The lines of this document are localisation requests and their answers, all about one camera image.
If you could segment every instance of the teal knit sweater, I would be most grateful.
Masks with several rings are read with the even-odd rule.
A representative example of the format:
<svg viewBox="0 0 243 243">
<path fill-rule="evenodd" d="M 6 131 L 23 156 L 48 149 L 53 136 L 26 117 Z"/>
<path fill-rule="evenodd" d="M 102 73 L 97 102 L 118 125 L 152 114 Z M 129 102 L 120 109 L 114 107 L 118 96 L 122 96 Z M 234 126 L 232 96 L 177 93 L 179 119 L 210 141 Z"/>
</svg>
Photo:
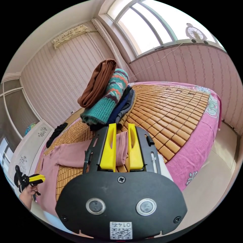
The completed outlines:
<svg viewBox="0 0 243 243">
<path fill-rule="evenodd" d="M 108 82 L 104 96 L 92 108 L 86 108 L 80 115 L 82 122 L 88 125 L 106 124 L 127 85 L 128 74 L 122 69 L 115 69 Z"/>
</svg>

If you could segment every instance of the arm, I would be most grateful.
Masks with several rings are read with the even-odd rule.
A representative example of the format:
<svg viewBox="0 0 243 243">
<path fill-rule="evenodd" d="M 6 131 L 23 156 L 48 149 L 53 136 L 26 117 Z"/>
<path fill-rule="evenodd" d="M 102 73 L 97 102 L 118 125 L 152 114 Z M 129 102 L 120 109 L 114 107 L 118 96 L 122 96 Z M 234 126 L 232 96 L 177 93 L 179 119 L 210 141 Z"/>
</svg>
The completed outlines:
<svg viewBox="0 0 243 243">
<path fill-rule="evenodd" d="M 19 195 L 19 199 L 28 208 L 28 210 L 31 210 L 32 196 L 36 191 L 38 191 L 37 186 L 31 187 L 31 185 L 28 185 Z"/>
</svg>

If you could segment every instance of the ceiling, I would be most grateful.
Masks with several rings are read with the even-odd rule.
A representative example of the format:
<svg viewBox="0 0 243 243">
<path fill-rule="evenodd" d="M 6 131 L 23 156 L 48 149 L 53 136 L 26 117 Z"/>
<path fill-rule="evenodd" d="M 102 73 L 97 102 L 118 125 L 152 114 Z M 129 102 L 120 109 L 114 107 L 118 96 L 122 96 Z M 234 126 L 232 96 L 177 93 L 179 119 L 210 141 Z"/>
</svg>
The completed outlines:
<svg viewBox="0 0 243 243">
<path fill-rule="evenodd" d="M 5 75 L 21 72 L 32 57 L 61 32 L 91 20 L 105 0 L 89 0 L 67 8 L 40 25 L 23 42 L 10 61 Z"/>
</svg>

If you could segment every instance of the bamboo mat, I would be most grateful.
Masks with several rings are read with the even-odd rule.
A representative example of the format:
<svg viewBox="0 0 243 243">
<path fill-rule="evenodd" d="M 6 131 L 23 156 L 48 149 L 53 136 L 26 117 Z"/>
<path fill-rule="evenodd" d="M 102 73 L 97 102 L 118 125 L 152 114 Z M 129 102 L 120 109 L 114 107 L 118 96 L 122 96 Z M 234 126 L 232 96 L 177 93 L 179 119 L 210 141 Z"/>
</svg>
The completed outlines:
<svg viewBox="0 0 243 243">
<path fill-rule="evenodd" d="M 165 163 L 181 149 L 200 121 L 208 104 L 209 95 L 197 90 L 179 86 L 136 85 L 136 104 L 121 130 L 127 131 L 128 123 L 147 130 L 155 146 L 164 157 Z M 81 121 L 76 122 L 45 151 L 49 154 L 55 146 L 92 139 L 94 133 Z M 117 172 L 127 172 L 126 164 L 116 168 Z M 82 168 L 60 166 L 56 199 L 64 186 L 77 175 Z"/>
</svg>

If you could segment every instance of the label sticker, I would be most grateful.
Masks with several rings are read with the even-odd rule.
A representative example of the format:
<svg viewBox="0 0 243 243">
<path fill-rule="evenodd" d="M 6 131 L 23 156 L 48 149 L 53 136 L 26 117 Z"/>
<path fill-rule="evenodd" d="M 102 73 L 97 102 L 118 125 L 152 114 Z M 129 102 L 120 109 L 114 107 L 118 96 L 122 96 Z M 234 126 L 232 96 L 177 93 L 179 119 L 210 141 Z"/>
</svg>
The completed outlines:
<svg viewBox="0 0 243 243">
<path fill-rule="evenodd" d="M 111 240 L 132 240 L 132 222 L 110 222 Z"/>
</svg>

